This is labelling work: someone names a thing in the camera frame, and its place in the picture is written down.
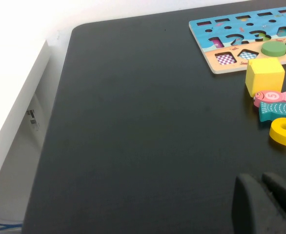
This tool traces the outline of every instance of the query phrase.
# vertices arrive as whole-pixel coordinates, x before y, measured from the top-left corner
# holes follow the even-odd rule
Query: yellow block
[[[271,124],[269,135],[276,142],[286,146],[286,118],[275,119]]]
[[[285,70],[277,58],[248,60],[245,84],[253,98],[258,91],[282,91]]]

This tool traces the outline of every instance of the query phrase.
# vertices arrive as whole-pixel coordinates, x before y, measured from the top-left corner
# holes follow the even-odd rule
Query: pink fish toy
[[[262,90],[256,93],[254,97],[254,105],[259,107],[260,102],[273,103],[273,102],[286,102],[286,92],[280,93],[271,90]]]

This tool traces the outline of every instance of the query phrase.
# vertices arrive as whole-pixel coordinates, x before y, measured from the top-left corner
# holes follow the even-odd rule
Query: wooden toy
[[[254,105],[259,107],[260,102],[286,102],[286,92],[280,93],[272,90],[262,90],[256,93],[254,97]]]
[[[277,57],[286,64],[286,7],[189,22],[215,74],[247,69],[247,61]]]
[[[259,106],[259,118],[260,122],[267,120],[275,120],[277,118],[286,117],[286,103],[275,102],[267,104],[264,102],[260,103]]]
[[[286,146],[286,118],[277,118],[271,124],[270,137]]]
[[[279,57],[286,54],[286,45],[280,41],[267,41],[262,44],[261,52],[270,57]]]
[[[245,84],[253,98],[260,90],[280,92],[285,70],[277,58],[257,58],[248,61]]]

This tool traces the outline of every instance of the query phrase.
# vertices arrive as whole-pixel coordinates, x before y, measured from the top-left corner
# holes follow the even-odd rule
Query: green wooden circle
[[[280,41],[267,41],[263,43],[261,52],[270,57],[279,57],[286,54],[286,45]]]

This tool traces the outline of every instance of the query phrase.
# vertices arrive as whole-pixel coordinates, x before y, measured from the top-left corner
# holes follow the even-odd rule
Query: yellow wooden cube
[[[248,60],[245,84],[250,96],[261,90],[280,92],[285,70],[277,58],[256,58]]]

